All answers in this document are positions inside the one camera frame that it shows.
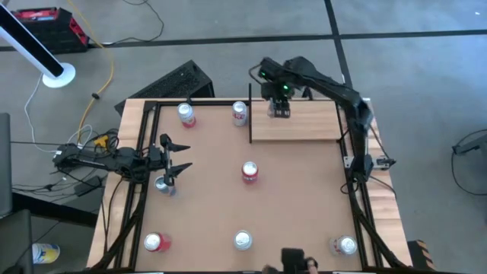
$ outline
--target wooden tabletop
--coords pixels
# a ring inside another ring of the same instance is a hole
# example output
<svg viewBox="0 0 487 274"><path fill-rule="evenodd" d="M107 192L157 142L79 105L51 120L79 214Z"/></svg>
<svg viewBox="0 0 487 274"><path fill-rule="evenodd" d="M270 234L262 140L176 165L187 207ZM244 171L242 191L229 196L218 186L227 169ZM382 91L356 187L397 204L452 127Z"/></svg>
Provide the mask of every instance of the wooden tabletop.
<svg viewBox="0 0 487 274"><path fill-rule="evenodd" d="M161 101L181 101L181 99L160 99ZM247 100L246 98L212 98L212 99L203 99L203 100ZM142 108L144 105L145 100L143 99L131 99L126 101L122 121L119 127L119 147L135 147L138 132L140 128L140 122L142 120ZM331 101L320 101L313 102L315 104L326 104L328 107L320 108L320 111L327 110L329 113L326 115L328 117L332 117L335 120L337 119L336 115L336 108L329 107L330 104L334 104ZM148 119L148 127L147 129L151 128L151 121L152 121L152 114L149 114ZM344 130L346 129L346 124L344 124L342 119L342 126ZM375 120L373 121L373 127L375 128L376 132L378 133L377 124ZM149 138L150 130L147 130L145 133L145 144L144 147L148 145L148 138ZM369 153L373 157L377 157L382 155L383 153L380 150L380 147L375 140L372 134L369 135ZM374 171L372 176L390 184L390 175L387 171ZM105 212L108 210L108 205L110 202L110 198L113 195L113 191L116 185L119 182L119 176L116 174L110 174L107 178L107 184L105 187L105 193L103 195L103 204L105 206ZM110 214L110 229L108 231L108 244L109 246L112 242L116 239L116 236L119 234L120 231L120 224L123 218L124 206L126 202L126 197L128 193L128 183L121 182L119 187L117 188L115 194L113 195L113 201L111 206L111 214ZM138 188L135 191L134 203L132 204L132 210L135 208L135 205L138 202L138 192L140 189ZM397 208L396 200L394 198L393 193L384 188L379 183L374 182L373 180L369 180L368 182L368 192L371 201L371 208L374 215L374 221L376 225L377 232L383 238L387 246L396 254L399 260L403 261L407 265L411 265L411 259L409 255L409 250L406 243L406 237L403 231L403 225L401 223L401 219L399 216L399 209ZM132 235L131 234L127 237L126 240L126 248L125 252L123 253L123 262L122 266L127 266L129 261L129 254L130 248L132 246ZM371 250L370 239L367 237L367 232L364 231L364 239L365 239L365 246L368 255L369 265L374 265L373 253ZM103 219L102 215L98 216L97 227L95 228L93 242L91 245L91 251L88 257L87 266L93 266L95 263L99 261L99 259L103 256L103 243L104 243L104 232L103 232Z"/></svg>

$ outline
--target electrical cable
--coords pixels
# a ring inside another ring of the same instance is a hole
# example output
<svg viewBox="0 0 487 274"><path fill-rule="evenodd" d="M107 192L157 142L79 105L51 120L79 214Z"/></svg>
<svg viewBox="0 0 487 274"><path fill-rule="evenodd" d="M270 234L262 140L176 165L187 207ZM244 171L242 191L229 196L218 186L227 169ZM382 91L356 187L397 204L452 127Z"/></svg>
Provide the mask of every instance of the electrical cable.
<svg viewBox="0 0 487 274"><path fill-rule="evenodd" d="M129 5L134 5L134 6L146 4L154 12L154 14L158 18L159 22L161 22L161 30L159 30L158 35L156 35L155 37L152 37L149 40L139 39L139 38L135 38L135 37L127 37L127 38L124 38L124 39L121 39L121 40L118 40L118 41L115 41L112 43L103 43L105 46L110 47L110 46L113 46L117 43L125 42L127 40L135 40L135 41L147 43L147 42L152 42L152 41L156 40L157 38L161 37L162 33L164 32L164 22L162 21L161 16L154 10L154 8L151 6L151 4L149 4L148 0L144 0L143 2L140 2L140 3L131 3L131 2L128 2L126 0L123 0L123 1Z"/></svg>
<svg viewBox="0 0 487 274"><path fill-rule="evenodd" d="M96 168L93 168L88 174L86 174L81 180L85 180L86 178L88 178L89 176L91 176L94 172L96 171ZM73 195L76 195L76 193L74 194L67 194L67 193L63 193L63 194L56 194L56 195L47 195L47 193L56 193L58 191L62 191L62 190L66 190L68 188L71 188L73 187L74 184L76 183L80 183L80 181L75 181L75 182L70 182L70 183L66 183L66 184L61 184L61 182L64 181L63 179L61 180L58 180L56 183L54 184L48 184L46 186L43 186L43 187L40 187L40 188L37 188L35 190L26 190L26 189L19 189L19 188L16 188L16 187L12 187L12 189L15 191L15 192L24 192L24 193L32 193L36 196L46 196L46 197L49 197L49 198L53 198L53 197L60 197L60 196L66 196L66 198L68 196L73 196ZM64 186L63 188L61 189L57 189L57 190L53 190L53 187L54 186Z"/></svg>
<svg viewBox="0 0 487 274"><path fill-rule="evenodd" d="M101 178L101 181L105 180L105 178L107 178L107 175L105 175L104 177L102 177L102 178ZM95 190L95 189L98 189L98 188L104 188L104 187L105 187L105 186L97 186L97 187L95 187L95 188L91 189L90 191ZM66 199L66 198L68 198L68 197L72 197L72 196L77 196L77 195L78 195L77 193L73 193L73 194L67 195L67 196L62 197L62 198L54 199L54 200L53 200L53 201L51 201L51 202L58 202L59 200Z"/></svg>
<svg viewBox="0 0 487 274"><path fill-rule="evenodd" d="M104 223L105 223L105 214L104 214L104 210L102 211L103 213L103 228L104 229L104 232L105 232L105 241L104 241L104 250L105 250L105 253L107 252L108 250L108 231L110 229L110 213L112 211L112 203L113 203L113 197L115 196L116 194L116 190L119 188L120 184L123 182L123 178L120 177L120 180L119 182L116 184L115 186L115 189L113 189L113 192L112 192L112 196L110 197L110 201L108 203L108 216L107 216L107 226L104 227Z"/></svg>
<svg viewBox="0 0 487 274"><path fill-rule="evenodd" d="M23 141L10 141L11 144L17 144L17 145L54 145L54 146L60 146L64 144L60 143L50 143L50 142L23 142Z"/></svg>
<svg viewBox="0 0 487 274"><path fill-rule="evenodd" d="M389 155L387 154L386 150L384 149L384 147L382 146L382 142L380 142L379 140L379 136L377 135L377 133L375 132L375 129L373 126L371 126L371 131L372 133L374 134L374 137L375 137L375 140L377 141L377 143L379 144L380 146L380 149L382 150L382 152L384 153L384 155L386 156L387 159L390 159Z"/></svg>
<svg viewBox="0 0 487 274"><path fill-rule="evenodd" d="M43 77L43 74L41 73L40 76L39 76L39 80L37 80L37 83L36 83L36 87L34 88L32 94L29 96L29 99L27 99L27 102L25 103L24 105L24 112L25 112L25 116L27 117L27 121L29 123L29 127L30 127L30 134L32 135L32 144L40 151L42 152L46 152L46 153L55 153L56 151L47 151L45 149L42 149L40 148L38 145L37 145L37 142L36 142L36 134L35 134L35 129L32 125L32 121L30 120L30 115L29 115L29 111L27 110L27 108L29 107L29 104L30 102L32 101L32 98L34 97L34 95L37 93L37 91L39 90L39 85L40 85L40 80L42 79ZM88 127L90 129L90 134L88 136L88 139L91 137L91 133L93 132L93 127L90 126L90 125L86 125L84 127ZM75 132L74 135L78 134L84 127L80 128L77 132Z"/></svg>
<svg viewBox="0 0 487 274"><path fill-rule="evenodd" d="M112 56L111 52L108 49L106 49L101 43L99 43L97 41L97 38L94 35L93 29L91 28L90 23L88 23L88 21L86 20L86 18L84 18L83 14L78 10L78 8L75 6L75 4L72 2L72 0L67 0L67 1L73 7L73 10L76 12L76 14L83 20L84 24L86 25L86 27L90 31L90 35L91 35L90 38L91 38L91 40L93 40L93 42L95 42L101 49L103 49L105 51L105 53L108 56L108 59L110 60L110 77L105 82L105 84L97 91L96 94L92 94L91 95L92 98L90 100L90 103L86 106L86 109L84 110L83 116L81 117L81 121L79 123L78 130L81 131L81 128L84 125L84 121L86 120L86 117L88 116L88 113L90 112L90 109L91 109L91 107L94 104L94 101L97 100L96 98L100 98L99 95L108 87L108 85L110 84L110 82L113 79L113 73L115 71L115 65L114 65L115 61L113 59L113 56ZM80 142L80 138L81 138L81 136L78 133L77 142Z"/></svg>
<svg viewBox="0 0 487 274"><path fill-rule="evenodd" d="M354 183L355 184L355 188L353 189L353 192L357 192L358 190L358 184L357 183ZM344 183L341 187L340 187L340 192L343 193L343 194L346 194L348 195L349 193L346 192L345 190L343 190L343 187L346 186L347 183Z"/></svg>
<svg viewBox="0 0 487 274"><path fill-rule="evenodd" d="M147 1L149 1L149 0L144 0L144 1L140 2L140 3L131 3L131 2L128 2L126 0L122 0L122 1L124 1L125 3L127 3L129 5L143 5L143 4L147 3Z"/></svg>
<svg viewBox="0 0 487 274"><path fill-rule="evenodd" d="M476 133L480 133L480 132L485 132L487 131L487 129L480 129L480 130L477 130L475 132L471 132L467 135L465 135L460 141L458 141L458 143L454 146L459 146L463 141L465 141L465 139L469 138L470 136L476 134ZM451 165L451 176L453 177L454 181L455 181L455 184L461 189L463 190L464 192L470 194L470 195L474 195L474 196L487 196L487 193L474 193L470 190L467 190L466 188L464 188L463 186L460 185L460 183L458 183L458 179L457 179L457 176L455 175L455 166L454 166L454 159L455 159L455 152L452 151L451 152L451 160L450 160L450 165Z"/></svg>
<svg viewBox="0 0 487 274"><path fill-rule="evenodd" d="M54 153L56 151L47 151L45 149L42 149L40 148L39 146L37 146L35 143L36 143L36 134L34 132L34 128L33 128L33 125L32 125L32 122L30 121L30 116L29 116L29 112L27 111L27 108L29 107L29 104L30 104L30 101L32 100L33 96L37 93L37 91L39 90L39 84L40 84L40 80L43 78L43 74L41 73L40 76L39 76L39 80L37 80L37 84L36 84L36 87L34 88L34 90L32 91L32 94L30 95L29 99L27 99L27 102L25 103L24 105L24 112L25 112L25 116L27 117L27 121L29 122L29 126L30 126L30 134L32 135L32 142L34 143L34 146L42 151L42 152L46 152L46 153Z"/></svg>
<svg viewBox="0 0 487 274"><path fill-rule="evenodd" d="M382 180L379 180L377 179L376 177L374 176L369 176L369 178L372 178L374 180L376 180L378 183L382 184L383 186L385 186L387 189L389 189L390 191L392 191L394 193L394 197L397 199L397 195L396 195L396 191L394 190L394 188L392 188L388 183L382 181Z"/></svg>

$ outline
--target concrete floor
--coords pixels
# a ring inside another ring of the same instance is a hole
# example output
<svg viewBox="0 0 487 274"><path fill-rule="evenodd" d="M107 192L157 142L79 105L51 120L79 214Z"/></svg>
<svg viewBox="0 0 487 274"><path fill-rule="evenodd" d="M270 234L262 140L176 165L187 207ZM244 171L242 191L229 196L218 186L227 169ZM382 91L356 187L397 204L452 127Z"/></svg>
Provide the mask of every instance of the concrete floor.
<svg viewBox="0 0 487 274"><path fill-rule="evenodd" d="M103 42L157 34L159 23L147 6L120 0L74 3ZM150 1L164 20L159 40L331 34L321 0L165 0ZM332 1L340 33L486 29L482 0ZM8 8L70 7L64 0L10 0ZM343 40L354 88L370 97L387 152L398 160L393 185L408 240L422 239L439 270L484 273L487 269L487 198L463 193L451 177L450 152L461 137L487 128L486 36ZM264 56L284 61L305 56L323 73L341 79L332 40L150 46L111 49L116 63L113 83L87 119L99 132L119 125L113 105L153 80L193 59L212 78L217 97L246 95L247 69ZM11 114L12 140L30 141L23 107L39 72L16 52L0 53L0 110ZM59 56L77 69L76 79L59 90L41 85L30 105L38 142L66 142L95 92L107 79L109 63L100 49ZM51 155L32 145L13 145L15 184L55 182ZM485 159L473 152L457 159L460 182L487 192ZM79 176L86 174L80 170ZM92 211L101 191L60 203ZM40 199L52 200L45 196ZM35 219L34 238L52 222ZM63 248L61 257L37 271L82 269L93 230L58 225L43 242Z"/></svg>

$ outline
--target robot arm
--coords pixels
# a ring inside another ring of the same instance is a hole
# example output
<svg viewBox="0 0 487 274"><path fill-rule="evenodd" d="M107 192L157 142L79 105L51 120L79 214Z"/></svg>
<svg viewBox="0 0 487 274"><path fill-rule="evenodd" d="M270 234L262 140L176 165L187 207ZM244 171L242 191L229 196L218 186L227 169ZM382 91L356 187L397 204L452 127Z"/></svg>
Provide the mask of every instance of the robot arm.
<svg viewBox="0 0 487 274"><path fill-rule="evenodd" d="M117 148L101 154L79 148L75 144L65 144L58 147L53 162L54 166L60 170L84 166L113 171L123 179L134 183L144 183L148 180L151 171L165 169L165 181L172 186L174 178L191 163L173 166L170 151L182 151L188 149L189 146L172 143L167 134L161 135L161 146L163 151L156 148L155 145L150 145L146 148L147 154L143 155L142 151L136 151L133 148Z"/></svg>
<svg viewBox="0 0 487 274"><path fill-rule="evenodd" d="M294 95L295 88L313 88L337 102L345 111L355 152L349 169L350 176L358 182L366 182L374 166L371 156L367 154L368 130L374 116L360 94L319 73L313 63L304 57L295 57L284 65L266 57L259 66L259 77L267 80L260 83L261 94L264 99L271 101L276 117L289 118L291 115L288 99Z"/></svg>

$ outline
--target coca-cola can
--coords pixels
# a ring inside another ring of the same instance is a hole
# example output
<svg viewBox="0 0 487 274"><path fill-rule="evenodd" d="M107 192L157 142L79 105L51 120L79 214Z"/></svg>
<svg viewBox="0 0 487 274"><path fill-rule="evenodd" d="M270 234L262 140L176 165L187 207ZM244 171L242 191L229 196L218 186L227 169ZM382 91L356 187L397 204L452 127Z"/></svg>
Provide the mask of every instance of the coca-cola can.
<svg viewBox="0 0 487 274"><path fill-rule="evenodd" d="M242 179L244 183L255 183L257 181L257 177L259 176L259 168L257 164L248 161L247 163L243 164L242 166Z"/></svg>
<svg viewBox="0 0 487 274"><path fill-rule="evenodd" d="M333 255L350 256L357 251L357 242L353 237L341 236L330 239L329 248Z"/></svg>
<svg viewBox="0 0 487 274"><path fill-rule="evenodd" d="M231 108L235 126L245 126L247 122L247 106L242 101L237 101Z"/></svg>
<svg viewBox="0 0 487 274"><path fill-rule="evenodd" d="M171 243L169 235L152 232L145 237L144 247L149 252L162 252L168 250Z"/></svg>
<svg viewBox="0 0 487 274"><path fill-rule="evenodd" d="M183 126L186 128L192 128L196 124L196 117L193 112L193 108L187 104L182 103L177 106L177 115L180 117Z"/></svg>

